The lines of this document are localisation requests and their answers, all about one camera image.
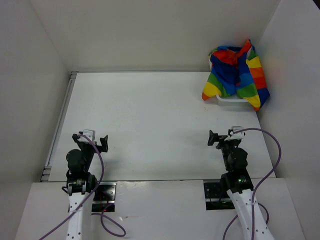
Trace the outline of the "rainbow striped shorts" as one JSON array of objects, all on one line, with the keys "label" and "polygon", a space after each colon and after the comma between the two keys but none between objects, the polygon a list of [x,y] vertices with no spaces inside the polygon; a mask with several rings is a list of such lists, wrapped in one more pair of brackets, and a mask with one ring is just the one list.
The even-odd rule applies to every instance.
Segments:
[{"label": "rainbow striped shorts", "polygon": [[250,39],[242,47],[218,46],[209,57],[210,74],[201,98],[237,95],[258,111],[270,96],[260,58]]}]

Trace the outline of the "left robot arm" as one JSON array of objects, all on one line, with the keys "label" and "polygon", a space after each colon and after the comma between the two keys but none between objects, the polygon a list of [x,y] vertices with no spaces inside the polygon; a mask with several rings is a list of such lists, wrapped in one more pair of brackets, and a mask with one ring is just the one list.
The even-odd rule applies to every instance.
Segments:
[{"label": "left robot arm", "polygon": [[108,152],[108,136],[101,137],[100,145],[95,141],[95,132],[84,130],[73,134],[77,149],[66,155],[68,176],[66,190],[69,200],[67,240],[90,240],[92,231],[92,204],[100,194],[99,180],[89,172],[94,155],[102,159],[101,153]]}]

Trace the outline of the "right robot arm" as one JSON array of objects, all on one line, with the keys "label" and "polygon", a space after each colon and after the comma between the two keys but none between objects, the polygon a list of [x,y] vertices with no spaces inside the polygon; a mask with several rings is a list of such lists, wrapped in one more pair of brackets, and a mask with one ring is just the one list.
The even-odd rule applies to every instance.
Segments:
[{"label": "right robot arm", "polygon": [[219,191],[229,197],[240,221],[245,240],[273,240],[267,220],[254,194],[254,185],[247,171],[248,153],[239,147],[245,136],[241,127],[232,127],[228,134],[219,135],[209,131],[208,146],[217,144],[221,150],[226,173],[221,175]]}]

